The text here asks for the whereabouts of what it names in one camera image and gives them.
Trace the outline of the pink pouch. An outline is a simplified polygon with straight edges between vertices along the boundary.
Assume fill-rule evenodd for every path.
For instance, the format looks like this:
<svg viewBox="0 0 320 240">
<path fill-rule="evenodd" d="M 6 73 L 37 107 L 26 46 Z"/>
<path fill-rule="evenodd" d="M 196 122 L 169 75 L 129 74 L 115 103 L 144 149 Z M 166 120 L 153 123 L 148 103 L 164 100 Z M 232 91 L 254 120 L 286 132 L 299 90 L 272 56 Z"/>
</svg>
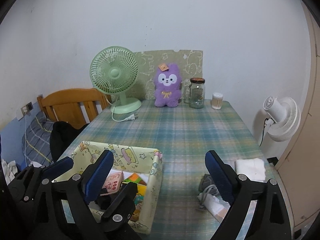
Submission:
<svg viewBox="0 0 320 240">
<path fill-rule="evenodd" d="M 117 193 L 123 181 L 123 172 L 114 172 L 109 174 L 101 188 L 100 195 L 106 196 Z"/>
</svg>

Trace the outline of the grey and white sock bundle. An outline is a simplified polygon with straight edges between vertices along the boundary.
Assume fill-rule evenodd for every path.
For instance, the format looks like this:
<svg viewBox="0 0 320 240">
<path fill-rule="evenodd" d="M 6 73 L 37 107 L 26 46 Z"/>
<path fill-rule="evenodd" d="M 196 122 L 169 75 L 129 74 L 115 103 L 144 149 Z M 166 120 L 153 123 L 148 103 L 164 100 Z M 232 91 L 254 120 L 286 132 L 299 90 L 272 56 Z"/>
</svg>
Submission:
<svg viewBox="0 0 320 240">
<path fill-rule="evenodd" d="M 207 210 L 219 223 L 221 223 L 227 215 L 230 204 L 222 199 L 209 174 L 204 174 L 201 178 L 198 191 L 198 209 L 201 211 Z"/>
</svg>

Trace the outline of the white crumpled clothes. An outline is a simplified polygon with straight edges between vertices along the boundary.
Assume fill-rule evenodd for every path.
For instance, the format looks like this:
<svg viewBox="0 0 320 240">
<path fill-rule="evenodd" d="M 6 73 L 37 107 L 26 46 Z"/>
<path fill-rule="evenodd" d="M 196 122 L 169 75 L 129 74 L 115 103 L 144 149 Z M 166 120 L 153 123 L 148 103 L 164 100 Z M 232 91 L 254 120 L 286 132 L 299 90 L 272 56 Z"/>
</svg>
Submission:
<svg viewBox="0 0 320 240">
<path fill-rule="evenodd" d="M 4 159 L 1 159 L 1 162 L 2 162 L 2 168 L 3 168 L 3 173 L 4 173 L 6 184 L 9 185 L 16 178 L 16 176 L 18 176 L 20 174 L 21 170 L 18 167 L 15 160 L 8 163 Z M 41 163 L 34 161 L 34 160 L 31 160 L 29 158 L 27 158 L 27 162 L 29 164 L 32 164 L 36 168 L 44 166 Z M 33 176 L 33 174 L 30 173 L 27 177 L 25 177 L 26 181 L 29 182 L 31 180 L 32 176 Z"/>
</svg>

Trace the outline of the blue plaid pillow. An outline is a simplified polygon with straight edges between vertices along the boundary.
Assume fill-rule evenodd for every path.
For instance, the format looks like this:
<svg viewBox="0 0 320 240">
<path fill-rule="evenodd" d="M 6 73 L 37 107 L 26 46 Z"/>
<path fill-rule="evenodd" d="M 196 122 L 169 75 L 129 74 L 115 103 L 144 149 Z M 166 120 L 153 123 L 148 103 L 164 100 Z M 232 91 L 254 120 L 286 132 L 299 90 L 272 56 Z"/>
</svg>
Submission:
<svg viewBox="0 0 320 240">
<path fill-rule="evenodd" d="M 22 150 L 28 165 L 37 162 L 49 166 L 53 162 L 50 152 L 53 124 L 43 112 L 39 112 L 27 126 L 22 137 Z"/>
</svg>

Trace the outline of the orange green packet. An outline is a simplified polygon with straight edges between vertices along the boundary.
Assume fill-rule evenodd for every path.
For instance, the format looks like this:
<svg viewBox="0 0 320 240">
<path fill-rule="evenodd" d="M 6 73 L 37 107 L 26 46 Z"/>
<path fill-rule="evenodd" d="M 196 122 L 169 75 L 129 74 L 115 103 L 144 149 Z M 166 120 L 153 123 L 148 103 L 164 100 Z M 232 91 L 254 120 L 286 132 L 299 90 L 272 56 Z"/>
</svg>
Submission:
<svg viewBox="0 0 320 240">
<path fill-rule="evenodd" d="M 137 173 L 133 173 L 129 177 L 123 180 L 123 183 L 129 183 L 129 182 L 133 182 L 133 183 L 144 185 L 144 186 L 147 185 L 147 183 Z"/>
</svg>

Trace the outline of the beige door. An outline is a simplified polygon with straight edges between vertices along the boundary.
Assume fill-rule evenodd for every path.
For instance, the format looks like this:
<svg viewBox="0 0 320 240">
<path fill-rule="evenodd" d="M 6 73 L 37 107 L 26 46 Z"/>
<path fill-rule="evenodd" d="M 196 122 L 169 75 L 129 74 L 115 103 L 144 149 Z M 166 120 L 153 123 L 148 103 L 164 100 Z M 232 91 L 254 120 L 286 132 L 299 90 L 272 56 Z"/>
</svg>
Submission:
<svg viewBox="0 0 320 240">
<path fill-rule="evenodd" d="M 305 5 L 303 10 L 311 47 L 309 87 L 300 127 L 276 165 L 293 231 L 310 224 L 319 214 L 319 25 Z"/>
</svg>

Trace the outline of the black chair back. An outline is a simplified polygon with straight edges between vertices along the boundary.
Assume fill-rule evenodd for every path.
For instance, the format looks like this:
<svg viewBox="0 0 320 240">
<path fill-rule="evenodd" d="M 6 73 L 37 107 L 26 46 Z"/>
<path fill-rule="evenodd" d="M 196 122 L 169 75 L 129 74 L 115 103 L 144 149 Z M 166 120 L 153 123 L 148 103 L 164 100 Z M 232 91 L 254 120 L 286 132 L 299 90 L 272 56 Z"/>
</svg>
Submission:
<svg viewBox="0 0 320 240">
<path fill-rule="evenodd" d="M 49 146 L 54 163 L 58 161 L 65 150 L 87 126 L 88 124 L 85 124 L 80 129 L 76 129 L 65 121 L 53 123 Z"/>
</svg>

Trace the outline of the yellow cartoon storage box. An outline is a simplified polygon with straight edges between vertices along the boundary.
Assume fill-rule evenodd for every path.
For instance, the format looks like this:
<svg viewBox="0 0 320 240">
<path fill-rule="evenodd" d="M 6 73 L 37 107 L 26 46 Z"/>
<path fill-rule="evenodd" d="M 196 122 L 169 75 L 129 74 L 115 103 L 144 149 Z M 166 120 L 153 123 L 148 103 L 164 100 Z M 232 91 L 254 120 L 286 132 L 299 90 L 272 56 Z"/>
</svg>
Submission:
<svg viewBox="0 0 320 240">
<path fill-rule="evenodd" d="M 123 172 L 124 180 L 137 173 L 147 183 L 146 186 L 137 184 L 137 194 L 144 195 L 143 206 L 139 219 L 136 222 L 129 220 L 129 225 L 135 232 L 150 234 L 162 183 L 162 154 L 158 149 L 82 141 L 69 155 L 73 159 L 73 167 L 53 182 L 67 181 L 76 173 L 83 174 L 85 168 L 94 164 L 104 150 L 113 154 L 113 166 L 108 175 Z M 91 211 L 96 219 L 102 216 L 100 207 L 92 207 Z"/>
</svg>

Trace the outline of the white standing fan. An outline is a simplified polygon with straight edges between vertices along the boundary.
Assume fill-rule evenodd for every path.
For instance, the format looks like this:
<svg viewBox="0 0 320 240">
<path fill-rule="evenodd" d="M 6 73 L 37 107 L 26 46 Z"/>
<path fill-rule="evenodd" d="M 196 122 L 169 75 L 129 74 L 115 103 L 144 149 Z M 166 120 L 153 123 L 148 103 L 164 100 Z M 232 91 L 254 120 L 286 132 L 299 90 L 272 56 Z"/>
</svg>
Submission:
<svg viewBox="0 0 320 240">
<path fill-rule="evenodd" d="M 259 146 L 262 145 L 266 134 L 275 142 L 287 141 L 295 135 L 300 125 L 301 112 L 293 98 L 277 99 L 269 96 L 263 103 L 263 109 L 268 117 L 264 121 Z"/>
</svg>

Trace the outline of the plaid tablecloth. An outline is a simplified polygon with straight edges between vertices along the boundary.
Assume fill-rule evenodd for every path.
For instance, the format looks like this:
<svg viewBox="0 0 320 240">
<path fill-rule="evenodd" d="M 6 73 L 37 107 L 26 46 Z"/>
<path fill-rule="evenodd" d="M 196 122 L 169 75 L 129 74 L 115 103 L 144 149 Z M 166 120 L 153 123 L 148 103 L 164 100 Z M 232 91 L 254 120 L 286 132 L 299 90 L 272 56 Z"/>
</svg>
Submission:
<svg viewBox="0 0 320 240">
<path fill-rule="evenodd" d="M 205 155 L 214 150 L 229 165 L 238 159 L 263 159 L 257 141 L 228 102 L 216 111 L 210 102 L 201 109 L 185 103 L 158 108 L 146 100 L 137 116 L 125 121 L 104 110 L 65 155 L 72 154 L 84 140 L 159 149 L 163 180 L 151 232 L 142 239 L 210 239 L 219 222 L 199 209 L 197 199 L 200 180 L 207 173 Z"/>
</svg>

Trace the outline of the cotton swab container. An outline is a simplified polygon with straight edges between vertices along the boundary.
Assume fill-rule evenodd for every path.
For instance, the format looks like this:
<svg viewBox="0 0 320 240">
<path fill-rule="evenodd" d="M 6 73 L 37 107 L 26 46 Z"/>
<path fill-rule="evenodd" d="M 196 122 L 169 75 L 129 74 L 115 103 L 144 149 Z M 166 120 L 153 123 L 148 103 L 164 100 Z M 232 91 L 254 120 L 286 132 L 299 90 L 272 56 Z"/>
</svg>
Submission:
<svg viewBox="0 0 320 240">
<path fill-rule="evenodd" d="M 211 101 L 211 107 L 213 109 L 221 109 L 223 102 L 223 94 L 221 93 L 213 93 L 212 95 L 212 101 Z"/>
</svg>

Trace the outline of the glass mason jar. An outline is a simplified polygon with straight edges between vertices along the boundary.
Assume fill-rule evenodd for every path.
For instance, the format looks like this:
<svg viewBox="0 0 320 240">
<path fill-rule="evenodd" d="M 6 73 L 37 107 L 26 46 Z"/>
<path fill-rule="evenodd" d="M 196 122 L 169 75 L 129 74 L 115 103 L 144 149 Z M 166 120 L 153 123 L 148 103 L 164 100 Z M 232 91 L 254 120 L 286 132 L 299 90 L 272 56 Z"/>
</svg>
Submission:
<svg viewBox="0 0 320 240">
<path fill-rule="evenodd" d="M 189 85 L 184 88 L 184 101 L 191 108 L 200 109 L 204 107 L 205 79 L 192 77 Z"/>
</svg>

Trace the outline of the green desk fan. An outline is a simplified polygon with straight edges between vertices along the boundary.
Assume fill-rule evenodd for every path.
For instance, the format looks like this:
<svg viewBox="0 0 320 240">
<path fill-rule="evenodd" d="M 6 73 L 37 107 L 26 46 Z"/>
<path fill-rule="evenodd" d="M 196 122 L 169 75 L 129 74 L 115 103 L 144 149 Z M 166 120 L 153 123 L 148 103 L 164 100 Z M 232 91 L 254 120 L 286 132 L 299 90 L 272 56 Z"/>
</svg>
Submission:
<svg viewBox="0 0 320 240">
<path fill-rule="evenodd" d="M 91 62 L 89 74 L 93 87 L 105 96 L 116 96 L 114 102 L 107 100 L 115 122 L 137 119 L 135 111 L 142 106 L 142 102 L 137 98 L 127 97 L 126 92 L 136 84 L 138 72 L 134 53 L 120 46 L 103 49 Z"/>
</svg>

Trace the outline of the purple plush toy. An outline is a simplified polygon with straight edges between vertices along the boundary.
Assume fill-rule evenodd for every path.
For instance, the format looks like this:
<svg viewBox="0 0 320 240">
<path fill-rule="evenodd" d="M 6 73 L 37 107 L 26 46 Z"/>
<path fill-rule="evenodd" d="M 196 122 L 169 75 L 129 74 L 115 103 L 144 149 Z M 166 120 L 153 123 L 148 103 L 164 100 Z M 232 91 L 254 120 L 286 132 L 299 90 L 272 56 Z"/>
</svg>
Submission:
<svg viewBox="0 0 320 240">
<path fill-rule="evenodd" d="M 153 79 L 155 84 L 155 106 L 177 107 L 182 96 L 180 70 L 177 64 L 167 64 L 168 69 L 158 67 Z"/>
</svg>

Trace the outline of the wall power outlet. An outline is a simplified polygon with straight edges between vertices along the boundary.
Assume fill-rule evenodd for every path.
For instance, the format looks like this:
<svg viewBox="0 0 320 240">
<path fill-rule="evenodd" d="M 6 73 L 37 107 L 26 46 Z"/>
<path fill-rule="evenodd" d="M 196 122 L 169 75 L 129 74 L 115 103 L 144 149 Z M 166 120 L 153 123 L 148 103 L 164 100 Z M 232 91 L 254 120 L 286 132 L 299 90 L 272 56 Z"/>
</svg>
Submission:
<svg viewBox="0 0 320 240">
<path fill-rule="evenodd" d="M 33 107 L 32 102 L 27 103 L 25 106 L 23 106 L 21 108 L 22 115 L 25 116 L 26 114 L 28 114 L 33 109 L 34 109 L 34 107 Z"/>
</svg>

